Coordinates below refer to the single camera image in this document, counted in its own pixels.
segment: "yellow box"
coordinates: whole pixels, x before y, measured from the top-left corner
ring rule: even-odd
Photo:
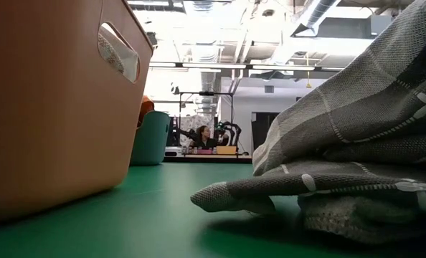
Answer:
[[[236,146],[217,146],[216,149],[220,155],[235,155],[237,152]]]

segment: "green floor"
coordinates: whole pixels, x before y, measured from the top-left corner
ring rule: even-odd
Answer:
[[[0,226],[0,257],[395,257],[398,251],[416,257],[426,252],[426,241],[405,249],[372,249],[302,231],[294,198],[277,198],[279,216],[266,219],[245,211],[208,214],[189,200],[204,186],[251,173],[245,164],[131,168],[113,191]]]

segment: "storage bin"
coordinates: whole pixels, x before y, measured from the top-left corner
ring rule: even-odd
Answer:
[[[135,82],[100,56],[105,22],[138,53]],[[0,220],[123,180],[151,55],[123,0],[0,1]]]
[[[147,113],[133,142],[130,166],[154,166],[164,160],[170,117],[159,111]]]

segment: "ceiling light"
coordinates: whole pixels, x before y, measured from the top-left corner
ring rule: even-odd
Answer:
[[[169,3],[165,1],[127,1],[128,4],[146,5],[146,6],[168,6]]]
[[[221,72],[221,69],[209,69],[209,68],[189,68],[189,71],[194,70],[195,72]]]
[[[376,7],[364,6],[336,6],[331,8],[326,14],[327,18],[347,18],[347,19],[367,19],[379,9]]]
[[[340,68],[340,67],[322,67],[321,68],[321,71],[323,71],[323,72],[325,72],[325,71],[340,72],[342,70],[343,70],[343,68]]]
[[[213,69],[244,69],[245,64],[215,64],[215,63],[183,63],[183,67],[188,68],[213,68]]]
[[[295,65],[253,65],[256,70],[281,70],[281,71],[313,71],[315,67]]]
[[[321,60],[321,58],[290,57],[290,60],[320,61],[320,60]]]
[[[150,71],[189,72],[187,68],[178,67],[149,67]]]
[[[175,67],[175,63],[170,62],[149,62],[149,67]]]

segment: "pipe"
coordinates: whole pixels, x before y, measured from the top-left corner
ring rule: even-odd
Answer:
[[[240,56],[240,51],[242,50],[243,42],[247,38],[247,28],[248,28],[247,24],[251,20],[254,5],[255,4],[253,4],[253,5],[249,4],[248,7],[245,9],[244,14],[242,15],[242,33],[240,34],[240,36],[237,40],[237,46],[235,47],[234,59],[232,60],[232,62],[234,62],[234,63],[236,63],[238,61],[239,56]]]
[[[237,48],[235,49],[234,59],[233,62],[239,61],[240,64],[242,64],[245,59],[247,58],[248,52],[250,51],[251,44],[252,44],[252,38],[253,35],[251,35],[248,40],[245,42],[245,48],[243,49],[242,56],[239,58],[240,50],[242,50],[243,42],[247,39],[247,34],[249,34],[252,31],[252,27],[250,30],[248,29],[250,27],[249,23],[252,19],[252,16],[256,11],[258,10],[259,5],[261,4],[261,0],[254,0],[254,4],[251,6],[249,5],[247,10],[249,13],[247,13],[247,16],[243,16],[246,18],[246,20],[242,23],[242,29],[243,29],[243,35],[242,38],[240,38],[240,41],[237,41]]]
[[[289,34],[295,36],[298,33],[311,30],[318,33],[318,25],[324,21],[328,10],[336,7],[341,0],[309,0],[300,13],[299,19],[292,25],[293,31]],[[269,64],[286,65],[288,60],[294,55],[295,49],[289,49],[284,42],[275,49],[272,57],[269,59]]]
[[[374,14],[376,14],[376,15],[380,15],[380,14],[382,14],[382,13],[383,13],[384,11],[386,11],[388,8],[390,8],[390,7],[394,6],[397,2],[398,2],[398,0],[395,0],[395,1],[391,1],[391,2],[389,2],[388,4],[386,4],[386,5],[382,6],[381,8],[377,9],[377,10],[374,12]]]
[[[186,12],[188,15],[197,16],[200,19],[202,17],[208,17],[213,14],[217,6],[221,3],[212,2],[212,1],[188,1],[184,3]],[[193,62],[218,62],[219,61],[219,48],[220,46],[216,45],[217,40],[212,34],[211,37],[206,39],[202,37],[196,42],[196,46],[191,48]],[[202,92],[219,92],[220,81],[217,80],[217,73],[213,72],[200,72],[200,84]],[[214,105],[218,102],[218,98],[214,100]],[[211,103],[210,100],[203,102],[201,109],[208,109],[207,104]]]
[[[231,93],[232,87],[235,85],[235,80],[236,80],[235,79],[235,69],[232,69],[232,75],[231,75],[231,81],[230,81],[228,93]]]
[[[235,94],[235,92],[237,91],[237,88],[239,87],[240,82],[242,81],[243,78],[243,70],[240,70],[240,75],[239,77],[235,80],[235,85],[234,85],[234,89],[232,90],[232,95]]]

